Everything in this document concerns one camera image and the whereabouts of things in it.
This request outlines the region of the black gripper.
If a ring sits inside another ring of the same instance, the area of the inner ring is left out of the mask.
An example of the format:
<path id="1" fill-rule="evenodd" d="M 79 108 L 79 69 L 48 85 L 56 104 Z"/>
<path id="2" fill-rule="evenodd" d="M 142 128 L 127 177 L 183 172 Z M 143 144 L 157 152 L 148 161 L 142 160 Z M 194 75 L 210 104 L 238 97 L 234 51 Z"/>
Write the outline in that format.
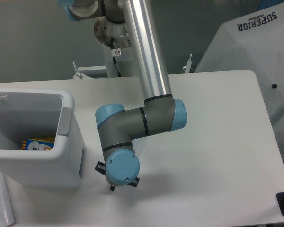
<path id="1" fill-rule="evenodd" d="M 101 174 L 105 174 L 106 173 L 106 164 L 103 162 L 98 161 L 96 166 L 95 166 L 95 170 Z M 139 178 L 136 177 L 131 183 L 129 183 L 129 178 L 127 177 L 125 180 L 123 180 L 121 183 L 113 183 L 109 177 L 107 176 L 107 174 L 105 174 L 105 178 L 107 180 L 107 182 L 110 184 L 110 191 L 114 191 L 116 187 L 119 186 L 124 186 L 124 185 L 128 185 L 128 186 L 132 186 L 132 187 L 137 187 L 138 183 L 139 183 Z"/>

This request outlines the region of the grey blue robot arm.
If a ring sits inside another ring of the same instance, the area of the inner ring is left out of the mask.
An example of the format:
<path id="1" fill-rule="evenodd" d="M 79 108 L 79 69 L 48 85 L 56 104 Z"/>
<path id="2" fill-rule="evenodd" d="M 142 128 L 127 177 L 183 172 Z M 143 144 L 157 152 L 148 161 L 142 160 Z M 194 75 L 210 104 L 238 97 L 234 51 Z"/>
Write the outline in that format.
<path id="1" fill-rule="evenodd" d="M 106 177 L 110 190 L 139 183 L 140 161 L 132 141 L 159 133 L 182 129 L 187 111 L 182 100 L 174 99 L 163 54 L 152 22 L 148 0 L 61 0 L 69 19 L 80 21 L 105 16 L 112 22 L 125 22 L 138 76 L 144 94 L 144 106 L 125 110 L 122 104 L 107 104 L 96 110 L 95 118 L 104 161 L 96 171 Z"/>

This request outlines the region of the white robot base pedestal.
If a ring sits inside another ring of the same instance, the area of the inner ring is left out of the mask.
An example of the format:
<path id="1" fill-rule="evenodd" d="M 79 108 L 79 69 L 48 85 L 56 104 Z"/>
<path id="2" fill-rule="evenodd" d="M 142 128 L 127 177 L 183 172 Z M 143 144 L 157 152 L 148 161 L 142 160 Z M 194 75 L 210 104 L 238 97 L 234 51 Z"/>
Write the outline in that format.
<path id="1" fill-rule="evenodd" d="M 100 17 L 94 35 L 104 50 L 108 77 L 139 76 L 126 23 L 115 24 Z"/>

